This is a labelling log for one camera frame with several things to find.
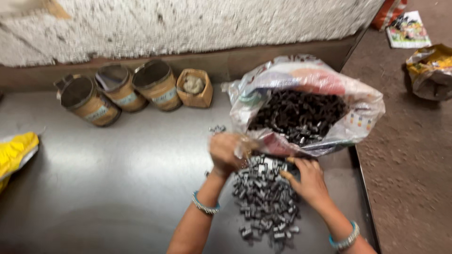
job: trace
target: silver bangle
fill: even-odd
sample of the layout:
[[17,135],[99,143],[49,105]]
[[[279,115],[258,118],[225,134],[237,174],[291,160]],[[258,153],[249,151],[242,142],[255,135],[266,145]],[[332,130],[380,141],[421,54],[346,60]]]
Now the silver bangle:
[[194,192],[192,193],[192,201],[193,201],[193,204],[195,204],[195,206],[196,206],[199,210],[205,212],[206,214],[210,214],[210,215],[214,215],[214,214],[216,214],[217,212],[219,212],[219,210],[220,210],[220,204],[219,204],[218,202],[217,202],[217,206],[216,206],[216,207],[206,207],[206,206],[204,206],[203,204],[201,204],[201,203],[198,201],[198,198],[196,197],[197,193],[198,193],[198,191],[194,191]]
[[343,250],[350,248],[350,246],[352,246],[353,243],[358,238],[359,226],[354,221],[350,221],[350,223],[353,226],[353,232],[346,239],[339,241],[339,242],[334,242],[333,237],[330,235],[330,244],[338,252],[341,252]]

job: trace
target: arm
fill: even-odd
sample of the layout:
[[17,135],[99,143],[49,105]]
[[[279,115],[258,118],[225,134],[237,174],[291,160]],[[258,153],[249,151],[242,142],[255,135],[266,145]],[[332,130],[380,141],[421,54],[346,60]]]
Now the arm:
[[[215,173],[209,175],[198,192],[198,200],[207,207],[215,207],[227,178]],[[209,235],[212,215],[199,210],[193,203],[180,220],[167,253],[201,253]]]
[[[198,201],[207,207],[215,207],[226,180],[231,172],[240,168],[244,161],[234,155],[240,137],[220,133],[211,138],[210,155],[214,167],[198,192]],[[169,243],[168,254],[201,253],[209,235],[212,215],[199,210],[193,203],[187,208]]]
[[[293,189],[302,196],[325,221],[334,241],[347,238],[353,227],[331,200],[323,179],[323,170],[317,161],[295,159],[295,165],[300,170],[300,182],[287,172],[281,174],[290,181]],[[361,237],[342,253],[345,254],[376,254],[374,249]]]

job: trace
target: pile of metal parts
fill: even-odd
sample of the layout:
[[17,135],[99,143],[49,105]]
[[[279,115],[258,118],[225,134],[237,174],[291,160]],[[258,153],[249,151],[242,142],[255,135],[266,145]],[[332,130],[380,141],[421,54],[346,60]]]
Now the pile of metal parts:
[[280,253],[286,245],[292,245],[294,233],[300,229],[293,226],[296,218],[301,218],[296,203],[300,197],[288,181],[279,175],[287,170],[288,164],[265,155],[253,156],[249,167],[235,174],[233,195],[236,204],[249,225],[240,227],[245,240],[262,240],[268,233],[268,244]]
[[321,141],[347,110],[345,102],[336,95],[278,91],[259,110],[249,129],[270,128],[290,143],[305,146]]

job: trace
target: brown floor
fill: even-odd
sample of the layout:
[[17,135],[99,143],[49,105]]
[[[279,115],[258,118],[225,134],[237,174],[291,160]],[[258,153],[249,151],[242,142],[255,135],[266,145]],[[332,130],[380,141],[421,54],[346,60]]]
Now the brown floor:
[[[452,47],[452,1],[408,2],[432,42]],[[383,252],[451,253],[452,100],[407,93],[401,65],[413,52],[390,49],[384,33],[369,30],[342,72],[385,96],[386,114],[358,145]]]

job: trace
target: plastic sack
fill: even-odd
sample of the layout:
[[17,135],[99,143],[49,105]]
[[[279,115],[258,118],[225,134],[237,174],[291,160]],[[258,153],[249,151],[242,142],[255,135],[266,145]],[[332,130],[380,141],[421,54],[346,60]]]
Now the plastic sack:
[[421,48],[406,60],[406,68],[415,95],[436,101],[452,98],[452,48]]
[[[259,151],[279,156],[322,156],[365,138],[385,113],[383,94],[358,80],[335,72],[311,55],[279,56],[245,74],[242,80],[223,83],[229,94],[230,117],[235,131],[245,133],[259,144]],[[248,126],[272,91],[296,90],[337,95],[348,105],[347,114],[337,121],[322,141],[300,148],[269,128],[250,131]]]
[[39,139],[33,132],[0,139],[0,192],[9,178],[38,151]]
[[406,8],[408,0],[386,0],[380,11],[375,16],[371,26],[378,31],[383,31],[394,21]]

